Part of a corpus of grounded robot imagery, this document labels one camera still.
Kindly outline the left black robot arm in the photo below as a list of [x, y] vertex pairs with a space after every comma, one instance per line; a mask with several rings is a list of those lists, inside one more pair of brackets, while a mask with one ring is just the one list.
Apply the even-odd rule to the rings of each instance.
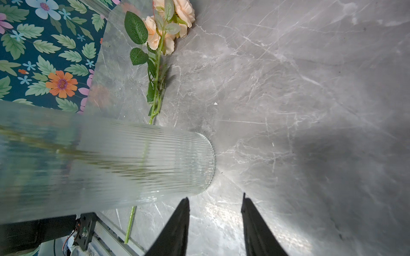
[[1, 255], [11, 256], [36, 249], [41, 243], [69, 235], [76, 215], [1, 224]]

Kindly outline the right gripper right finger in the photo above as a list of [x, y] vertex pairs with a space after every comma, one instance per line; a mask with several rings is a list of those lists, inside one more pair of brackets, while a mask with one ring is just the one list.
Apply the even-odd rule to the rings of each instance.
[[288, 256], [245, 193], [243, 193], [241, 213], [248, 256]]

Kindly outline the artificial flower bunch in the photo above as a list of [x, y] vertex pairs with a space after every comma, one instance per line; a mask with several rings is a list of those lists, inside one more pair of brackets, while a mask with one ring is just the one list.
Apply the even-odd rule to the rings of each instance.
[[185, 37], [195, 22], [190, 1], [153, 1], [153, 15], [145, 19], [127, 11], [124, 28], [129, 38], [138, 46], [131, 49], [132, 65], [147, 65], [147, 103], [149, 124], [153, 125], [160, 114], [165, 94], [165, 77], [168, 65], [163, 59], [175, 51], [175, 39]]

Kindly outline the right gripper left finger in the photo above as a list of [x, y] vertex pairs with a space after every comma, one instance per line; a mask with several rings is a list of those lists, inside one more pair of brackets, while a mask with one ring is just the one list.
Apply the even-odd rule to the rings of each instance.
[[190, 202], [180, 201], [162, 232], [145, 256], [185, 256], [190, 223]]

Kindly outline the clear glass vase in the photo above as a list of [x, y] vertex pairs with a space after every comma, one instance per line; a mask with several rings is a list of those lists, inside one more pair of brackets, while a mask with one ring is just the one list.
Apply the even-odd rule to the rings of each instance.
[[1, 102], [1, 223], [197, 195], [215, 153], [202, 134]]

